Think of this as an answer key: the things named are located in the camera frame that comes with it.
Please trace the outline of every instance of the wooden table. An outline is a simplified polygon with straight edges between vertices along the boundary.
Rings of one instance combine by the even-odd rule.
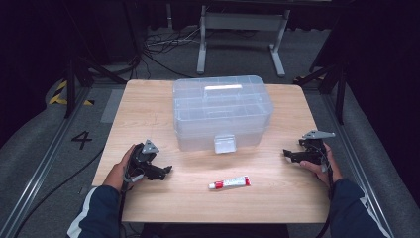
[[[205,223],[323,223],[327,187],[282,149],[299,151],[297,140],[316,129],[296,85],[267,85],[274,111],[256,147],[231,154],[181,152],[173,130],[173,81],[131,80],[126,86],[105,151],[93,180],[108,172],[133,144],[152,140],[158,167],[173,166],[165,180],[144,179],[127,194],[123,221]],[[208,184],[249,176],[251,186],[210,190]]]

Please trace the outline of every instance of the person's hand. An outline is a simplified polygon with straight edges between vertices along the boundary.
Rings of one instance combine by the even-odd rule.
[[[331,169],[333,169],[333,182],[336,182],[337,180],[342,179],[343,176],[340,172],[340,169],[336,161],[334,160],[333,151],[331,151],[331,148],[327,144],[324,143],[324,146],[325,146],[325,149],[327,150],[327,158],[328,158],[328,161],[330,162]],[[321,166],[310,163],[308,161],[301,161],[300,166],[314,173],[314,175],[319,180],[321,180],[327,187],[330,186],[330,183],[328,182],[328,173],[323,173]]]
[[[121,187],[123,186],[123,176],[127,166],[128,161],[130,160],[130,155],[132,154],[135,145],[133,145],[124,155],[120,163],[115,164],[112,170],[109,172],[108,176],[105,178],[102,185],[109,185],[117,189],[118,192],[121,192]]]

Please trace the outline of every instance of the gray carpet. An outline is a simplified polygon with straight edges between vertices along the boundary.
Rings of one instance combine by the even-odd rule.
[[[256,33],[250,38],[232,33],[215,33],[207,41],[207,62],[204,75],[245,75],[260,76],[265,83],[290,84],[294,77],[308,74],[308,68],[328,36],[328,32],[295,31],[286,32],[280,47],[280,57],[286,72],[285,78],[275,73],[267,45],[274,39],[272,33]],[[198,76],[195,73],[198,57],[198,44],[180,46],[169,53],[153,55],[154,59],[177,72]],[[136,78],[179,79],[177,75],[144,58],[137,68]],[[108,66],[111,70],[123,65]],[[315,82],[305,86],[305,95],[319,130],[338,132],[328,111],[326,100],[332,95],[319,95],[310,88]],[[48,194],[55,186],[71,176],[91,160],[104,146],[112,126],[112,120],[121,97],[123,85],[117,85],[107,78],[96,78],[87,99],[95,100],[93,106],[82,106],[68,128],[57,156],[40,190],[32,202],[32,207]],[[46,95],[48,101],[55,87]],[[65,106],[49,105],[47,110],[27,123],[0,150],[0,224],[5,224],[26,183],[48,150],[55,132],[63,121]],[[368,119],[358,106],[357,101],[347,89],[344,111],[344,129],[367,174],[374,194],[392,229],[394,237],[420,237],[420,212],[409,192],[401,182],[395,168],[382,144],[368,123]],[[71,139],[87,131],[91,142],[80,150],[80,142]],[[340,163],[343,174],[356,179],[344,142],[340,137],[328,139]],[[98,160],[62,188],[53,193],[30,217],[19,237],[63,237],[77,214],[86,192],[94,177]],[[322,224],[288,224],[291,238],[314,237]]]

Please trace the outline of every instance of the clear plastic storage box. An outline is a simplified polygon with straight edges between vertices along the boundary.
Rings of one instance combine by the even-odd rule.
[[[272,111],[258,76],[179,79],[173,85],[173,125],[181,151],[219,154],[255,146]]]

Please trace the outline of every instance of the blue jacket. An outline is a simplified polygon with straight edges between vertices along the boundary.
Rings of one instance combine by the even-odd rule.
[[[368,210],[368,200],[356,184],[343,178],[334,186],[335,194],[330,205],[332,237],[390,237]],[[91,189],[80,213],[71,223],[67,237],[119,237],[119,198],[120,194],[111,186]]]

